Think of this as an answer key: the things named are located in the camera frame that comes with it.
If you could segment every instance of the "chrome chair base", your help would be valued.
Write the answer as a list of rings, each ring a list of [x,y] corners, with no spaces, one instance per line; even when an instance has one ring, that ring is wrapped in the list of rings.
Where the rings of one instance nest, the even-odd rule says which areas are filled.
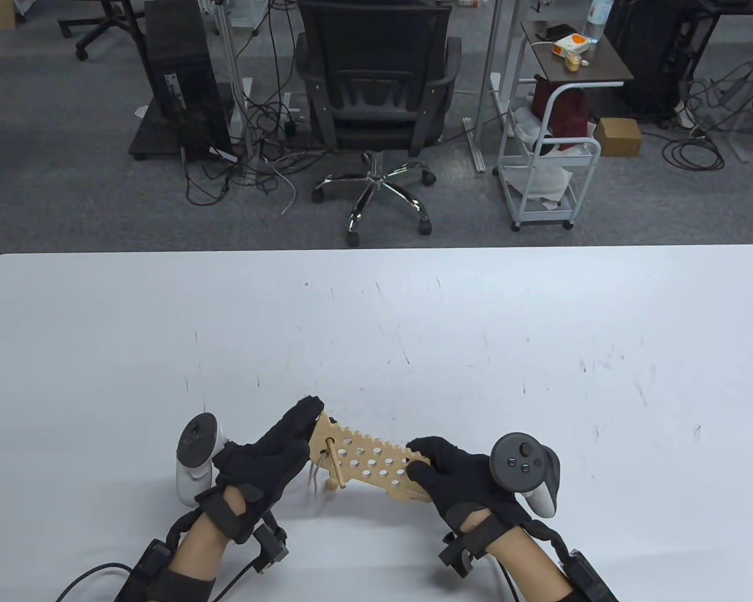
[[[402,198],[405,203],[411,205],[419,214],[419,233],[424,236],[429,236],[432,233],[432,223],[429,221],[429,215],[426,212],[424,204],[417,199],[413,193],[398,186],[390,181],[388,178],[396,177],[399,174],[409,172],[411,169],[422,170],[422,184],[425,186],[431,186],[435,183],[434,173],[429,171],[429,166],[418,161],[410,161],[400,167],[397,167],[392,172],[384,173],[382,171],[382,152],[366,151],[363,153],[363,160],[368,163],[368,173],[347,173],[340,176],[330,175],[321,180],[316,187],[312,190],[312,200],[314,203],[321,203],[324,201],[324,187],[327,184],[334,182],[365,182],[365,190],[354,203],[351,214],[348,217],[348,232],[346,233],[346,244],[354,247],[360,244],[360,234],[357,232],[357,226],[359,226],[360,220],[363,217],[365,207],[368,206],[369,201],[374,194],[380,189],[385,188],[396,194],[397,197]]]

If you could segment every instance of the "computer tower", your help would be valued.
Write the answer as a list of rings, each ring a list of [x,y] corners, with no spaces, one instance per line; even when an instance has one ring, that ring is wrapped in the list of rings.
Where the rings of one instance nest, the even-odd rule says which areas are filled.
[[[233,153],[198,2],[147,0],[145,29],[154,98],[187,160]]]
[[[712,0],[615,2],[606,35],[633,74],[617,92],[636,117],[671,117],[717,20]]]

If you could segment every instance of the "gray carpet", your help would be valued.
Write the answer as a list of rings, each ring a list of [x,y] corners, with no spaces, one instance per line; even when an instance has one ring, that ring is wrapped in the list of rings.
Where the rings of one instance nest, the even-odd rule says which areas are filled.
[[[218,206],[199,208],[185,201],[177,161],[133,161],[126,151],[139,124],[134,111],[150,100],[135,46],[113,31],[80,63],[74,40],[64,40],[55,23],[96,11],[96,3],[39,0],[26,24],[0,32],[0,253],[344,246],[356,190],[339,190],[339,200],[321,206],[310,203],[309,192],[327,172],[359,168],[356,157],[325,158],[293,177],[298,196],[284,217],[291,197],[286,184],[268,195],[233,188]],[[460,90],[479,85],[488,23],[484,9],[455,12],[451,34],[464,38]],[[291,56],[284,15],[274,18],[274,32],[284,73]],[[735,33],[735,40],[751,34]],[[274,88],[270,53],[264,31],[242,58],[243,74],[254,77],[255,98]],[[752,54],[753,42],[715,44],[698,74],[721,77]],[[300,89],[297,77],[288,89]],[[476,102],[475,95],[456,95],[447,135],[460,131],[461,117],[474,115]],[[640,158],[603,160],[574,230],[526,226],[512,233],[499,184],[489,172],[474,172],[460,138],[424,153],[437,173],[434,188],[407,183],[427,204],[433,235],[420,237],[413,213],[380,196],[360,228],[362,246],[753,243],[753,134],[744,139],[752,162],[738,163],[721,144],[727,167],[720,172],[672,169],[661,160],[662,144],[647,138]],[[483,143],[488,163],[495,163],[497,148],[499,131],[491,124]]]

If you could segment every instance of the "black glove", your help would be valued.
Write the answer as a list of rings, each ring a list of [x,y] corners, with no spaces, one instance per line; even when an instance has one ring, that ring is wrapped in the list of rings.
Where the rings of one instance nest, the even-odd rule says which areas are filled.
[[[439,436],[413,439],[407,446],[431,462],[411,462],[407,476],[424,488],[456,533],[469,514],[484,508],[508,529],[530,520],[515,495],[496,484],[484,453],[465,452]]]
[[[257,522],[282,498],[284,488],[310,459],[308,441],[323,411],[324,402],[308,396],[290,408],[256,443],[239,445],[229,441],[216,454],[212,460],[219,472],[216,485],[196,496],[196,501],[215,524],[228,524],[231,510],[222,501],[222,492],[228,485],[241,491],[245,513],[237,518],[237,533],[231,534],[218,524],[227,536],[238,543],[248,539]]]

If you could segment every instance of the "white vr controller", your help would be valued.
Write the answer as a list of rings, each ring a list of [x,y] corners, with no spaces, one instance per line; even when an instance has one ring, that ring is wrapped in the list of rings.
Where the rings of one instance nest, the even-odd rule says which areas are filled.
[[[212,487],[212,458],[227,441],[213,414],[198,414],[187,423],[176,448],[176,493],[182,504],[196,507],[195,496]]]
[[[185,426],[176,448],[176,493],[182,504],[196,507],[195,496],[212,487],[212,458],[227,441],[211,413],[198,414]],[[500,487],[521,494],[542,519],[555,516],[560,460],[549,447],[526,433],[509,433],[494,445],[489,464]]]

